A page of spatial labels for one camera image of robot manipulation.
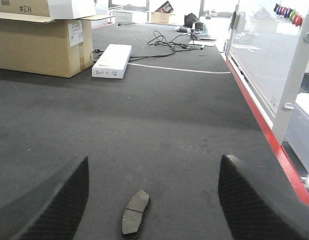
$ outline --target black carpet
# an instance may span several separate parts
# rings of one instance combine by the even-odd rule
[[[110,25],[93,31],[94,47],[169,53],[146,45],[153,30],[178,35],[173,26]],[[135,63],[229,71],[216,47]],[[125,205],[140,189],[151,198],[141,240],[232,239],[218,198],[223,154],[294,194],[231,74],[133,65],[124,79],[91,74],[0,69],[0,207],[78,156],[89,156],[90,194],[75,240],[121,239]]]

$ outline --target red strip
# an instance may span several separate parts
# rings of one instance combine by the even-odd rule
[[[288,180],[290,181],[290,184],[292,185],[294,191],[299,196],[300,200],[304,202],[305,204],[309,205],[309,193],[307,189],[305,188],[304,184],[301,181],[301,178],[295,169],[293,163],[291,162],[288,154],[286,153],[283,146],[279,144],[276,137],[274,136],[273,132],[271,131],[270,127],[268,126],[267,122],[265,121],[264,117],[260,113],[259,109],[257,108],[255,102],[249,95],[246,87],[241,82],[240,77],[238,76],[237,72],[235,71],[234,67],[230,63],[229,60],[226,60],[226,64],[230,68],[246,102],[248,103],[256,121],[258,122],[259,126],[261,127],[261,130],[263,131],[263,134],[265,138],[267,139],[268,143],[270,144],[272,150],[274,151],[274,154],[276,155],[283,171],[285,172]]]

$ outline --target white label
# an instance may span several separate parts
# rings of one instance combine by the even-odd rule
[[[68,29],[70,47],[84,41],[83,20],[78,20],[75,23],[68,24]]]

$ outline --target tape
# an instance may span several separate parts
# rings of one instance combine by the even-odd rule
[[[80,60],[80,72],[86,69],[86,64],[85,64],[85,48],[84,48],[84,43],[80,42],[79,43],[79,60]]]
[[[181,72],[190,72],[190,73],[201,73],[201,74],[231,74],[230,71],[200,71],[192,69],[183,69],[183,68],[173,68],[173,67],[164,67],[164,66],[149,66],[138,63],[128,63],[128,65],[145,67],[150,69],[163,69],[163,70],[172,70],[172,71],[181,71]]]

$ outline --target white frame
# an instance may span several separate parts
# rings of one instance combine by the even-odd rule
[[[247,74],[245,74],[245,69],[238,65],[238,61],[236,61],[236,58],[230,52],[233,40],[232,32],[233,31],[231,31],[230,39],[227,46],[226,57],[231,60],[230,62],[233,67],[235,69],[239,68],[239,71],[248,79]],[[241,81],[244,83],[250,95],[253,94],[253,96],[255,96],[255,103],[262,107],[261,113],[267,115],[267,117],[264,116],[265,120],[280,144],[284,140],[292,110],[294,109],[293,106],[295,105],[301,82],[309,62],[309,41],[306,42],[304,40],[304,36],[306,34],[309,34],[309,13],[306,15],[306,18],[302,23],[300,38],[297,42],[295,53],[292,59],[292,64],[286,79],[286,83],[283,89],[276,115],[274,115],[273,111],[265,102],[263,95],[258,91],[258,88],[255,86],[253,79],[248,79],[249,83],[251,84],[250,87],[245,82],[245,80],[241,78]]]

